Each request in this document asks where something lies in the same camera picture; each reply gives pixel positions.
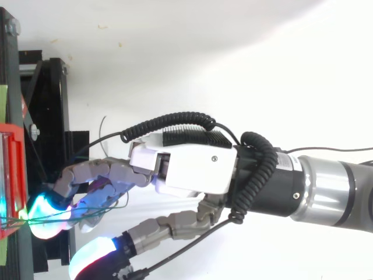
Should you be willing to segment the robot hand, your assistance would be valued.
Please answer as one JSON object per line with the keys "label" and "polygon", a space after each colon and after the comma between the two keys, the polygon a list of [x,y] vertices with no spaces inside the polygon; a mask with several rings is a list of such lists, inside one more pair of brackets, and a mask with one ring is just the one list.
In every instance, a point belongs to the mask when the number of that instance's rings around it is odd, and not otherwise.
{"label": "robot hand", "polygon": [[154,186],[159,194],[182,198],[204,195],[195,211],[150,218],[115,238],[97,237],[72,257],[70,279],[142,279],[130,260],[165,239],[188,240],[205,234],[220,218],[237,151],[219,131],[166,128],[131,143],[127,159],[107,157],[63,169],[52,189],[37,196],[29,226],[50,239],[79,226],[89,232],[111,206],[134,187]]}

